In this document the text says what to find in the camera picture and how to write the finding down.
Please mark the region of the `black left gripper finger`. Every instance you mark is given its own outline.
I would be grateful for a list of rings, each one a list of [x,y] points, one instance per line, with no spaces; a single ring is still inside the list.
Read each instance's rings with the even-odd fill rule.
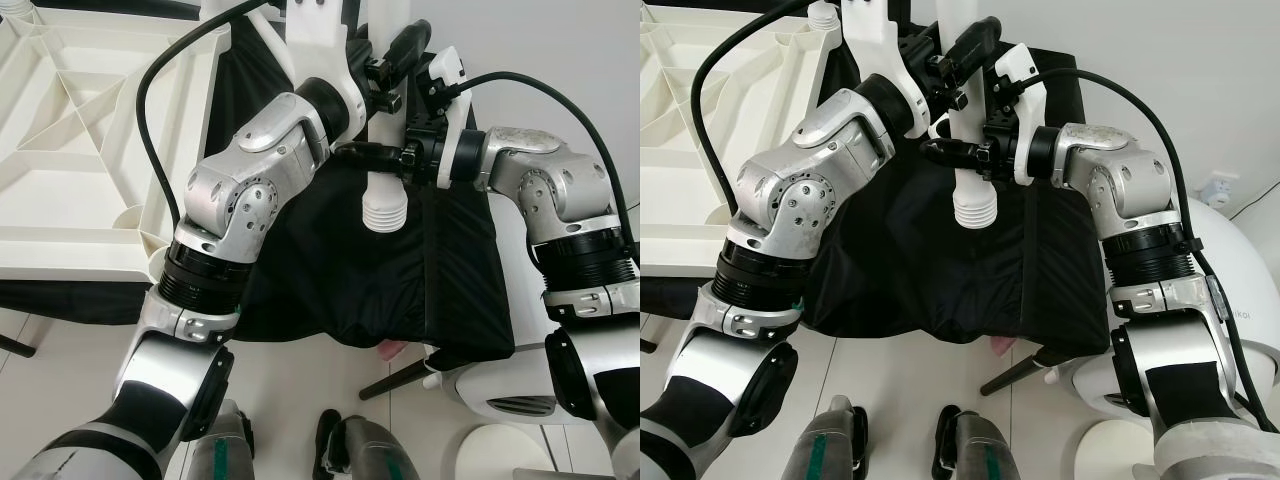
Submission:
[[[954,45],[954,87],[979,73],[995,52],[1002,33],[1001,22],[988,15],[970,24]]]
[[[406,76],[413,74],[431,35],[433,28],[425,19],[406,26],[392,40],[385,52],[385,78],[403,79]]]

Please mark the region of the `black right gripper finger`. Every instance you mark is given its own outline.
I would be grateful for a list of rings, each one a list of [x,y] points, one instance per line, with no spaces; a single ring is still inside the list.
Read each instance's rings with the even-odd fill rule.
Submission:
[[[979,172],[986,163],[984,150],[963,140],[928,140],[920,143],[919,151],[931,163],[952,169]]]
[[[402,173],[402,147],[374,142],[348,142],[333,150],[333,163],[361,172]]]

